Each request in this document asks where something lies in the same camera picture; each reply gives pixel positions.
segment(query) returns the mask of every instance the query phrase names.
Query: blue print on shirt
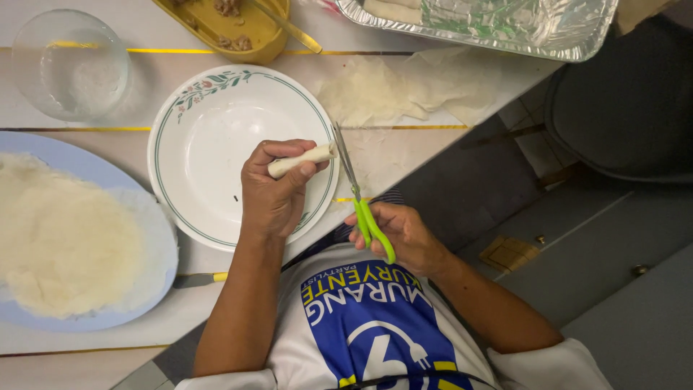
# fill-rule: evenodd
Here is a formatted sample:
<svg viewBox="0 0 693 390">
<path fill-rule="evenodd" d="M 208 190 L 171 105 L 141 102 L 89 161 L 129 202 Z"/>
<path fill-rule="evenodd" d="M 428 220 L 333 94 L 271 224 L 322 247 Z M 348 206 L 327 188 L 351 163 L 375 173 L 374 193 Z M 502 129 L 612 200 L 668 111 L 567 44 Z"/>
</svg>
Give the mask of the blue print on shirt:
<svg viewBox="0 0 693 390">
<path fill-rule="evenodd" d="M 427 369 L 457 370 L 418 279 L 403 267 L 367 260 L 327 269 L 301 284 L 306 318 L 339 387 Z M 378 390 L 471 390 L 459 377 L 417 378 Z"/>
</svg>

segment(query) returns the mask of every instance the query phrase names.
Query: person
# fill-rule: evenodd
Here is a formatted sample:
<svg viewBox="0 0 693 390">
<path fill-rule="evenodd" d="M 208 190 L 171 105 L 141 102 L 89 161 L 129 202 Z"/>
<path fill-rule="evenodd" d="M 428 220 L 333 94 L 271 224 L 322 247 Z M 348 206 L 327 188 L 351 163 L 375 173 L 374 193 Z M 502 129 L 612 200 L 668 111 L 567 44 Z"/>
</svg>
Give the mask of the person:
<svg viewBox="0 0 693 390">
<path fill-rule="evenodd" d="M 177 390 L 611 389 L 587 348 L 450 253 L 403 205 L 372 203 L 396 252 L 382 260 L 358 229 L 280 275 L 306 183 L 267 164 L 315 143 L 264 141 L 243 166 L 243 220 L 229 276 Z M 356 224 L 354 214 L 347 225 Z M 450 302 L 429 286 L 433 282 Z M 490 345 L 488 359 L 453 309 Z"/>
</svg>

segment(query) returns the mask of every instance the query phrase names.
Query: light blue plate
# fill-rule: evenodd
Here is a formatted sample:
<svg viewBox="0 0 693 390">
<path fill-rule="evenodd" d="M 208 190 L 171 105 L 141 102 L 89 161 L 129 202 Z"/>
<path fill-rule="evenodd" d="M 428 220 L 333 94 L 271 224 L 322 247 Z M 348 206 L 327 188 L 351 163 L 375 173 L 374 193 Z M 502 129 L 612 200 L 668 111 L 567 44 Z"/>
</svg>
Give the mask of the light blue plate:
<svg viewBox="0 0 693 390">
<path fill-rule="evenodd" d="M 57 141 L 56 139 L 27 133 L 0 131 L 0 152 L 30 153 L 53 168 L 71 172 L 83 180 L 96 183 L 103 189 L 119 188 L 145 191 L 138 182 L 110 162 L 77 146 Z M 161 211 L 161 217 L 165 218 L 163 211 Z M 170 266 L 166 270 L 164 288 L 152 297 L 151 300 L 138 308 L 129 312 L 101 310 L 93 314 L 73 316 L 60 320 L 34 316 L 11 300 L 0 302 L 0 321 L 51 332 L 89 332 L 120 325 L 145 314 L 164 298 L 175 277 L 178 256 L 173 230 L 171 230 L 170 234 L 166 234 L 165 237 L 167 241 L 170 240 L 170 243 L 165 243 L 167 248 L 166 257 Z"/>
</svg>

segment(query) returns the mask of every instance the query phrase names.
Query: yellow container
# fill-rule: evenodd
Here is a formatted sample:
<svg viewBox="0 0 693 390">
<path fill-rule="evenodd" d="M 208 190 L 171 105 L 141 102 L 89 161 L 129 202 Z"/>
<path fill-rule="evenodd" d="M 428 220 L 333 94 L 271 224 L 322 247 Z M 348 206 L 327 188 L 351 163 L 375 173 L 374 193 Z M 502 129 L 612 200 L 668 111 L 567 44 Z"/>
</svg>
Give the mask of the yellow container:
<svg viewBox="0 0 693 390">
<path fill-rule="evenodd" d="M 212 49 L 235 63 L 266 65 L 286 46 L 288 34 L 257 7 L 242 1 L 240 17 L 225 17 L 214 9 L 214 0 L 188 0 L 174 6 L 170 0 L 152 0 L 178 23 L 185 26 Z M 289 18 L 290 0 L 257 0 L 284 19 Z M 218 46 L 219 35 L 234 39 L 241 34 L 250 38 L 253 49 L 232 51 Z"/>
</svg>

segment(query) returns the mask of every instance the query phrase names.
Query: white table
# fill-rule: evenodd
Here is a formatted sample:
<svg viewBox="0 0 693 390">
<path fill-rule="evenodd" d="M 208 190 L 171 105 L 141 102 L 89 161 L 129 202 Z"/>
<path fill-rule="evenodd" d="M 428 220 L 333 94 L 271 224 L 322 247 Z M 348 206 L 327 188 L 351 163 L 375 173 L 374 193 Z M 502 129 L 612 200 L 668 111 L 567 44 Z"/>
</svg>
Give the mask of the white table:
<svg viewBox="0 0 693 390">
<path fill-rule="evenodd" d="M 92 151 L 121 167 L 146 188 L 149 126 L 161 102 L 191 76 L 228 60 L 214 53 L 131 53 L 134 88 L 123 107 L 94 123 L 75 124 L 47 117 L 31 107 L 12 84 L 9 46 L 32 16 L 54 8 L 75 8 L 107 23 L 126 45 L 136 49 L 208 49 L 150 0 L 0 0 L 0 128 L 39 130 L 41 135 L 61 139 Z M 383 55 L 396 66 L 413 52 L 446 44 L 404 34 L 378 31 L 355 25 L 323 10 L 292 3 L 291 19 L 324 47 L 326 55 L 306 53 L 290 38 L 287 51 L 270 67 L 281 71 L 309 90 L 332 77 L 355 53 Z M 546 78 L 561 63 L 499 53 L 493 60 L 502 67 L 501 88 L 495 103 L 486 111 L 490 117 L 508 102 Z M 462 124 L 445 111 L 429 120 L 404 117 L 387 130 L 344 132 L 353 149 L 351 159 L 363 180 L 363 195 L 377 195 L 406 177 L 466 134 L 475 124 Z M 347 181 L 340 179 L 336 198 L 350 197 Z M 317 225 L 289 245 L 291 258 L 338 225 L 350 213 L 348 203 L 331 203 Z M 207 248 L 180 233 L 180 273 L 225 271 L 232 255 Z M 139 319 L 98 332 L 53 334 L 0 322 L 0 355 L 49 353 L 143 346 L 165 346 L 205 320 L 220 292 L 221 284 L 172 290 L 156 308 Z"/>
</svg>

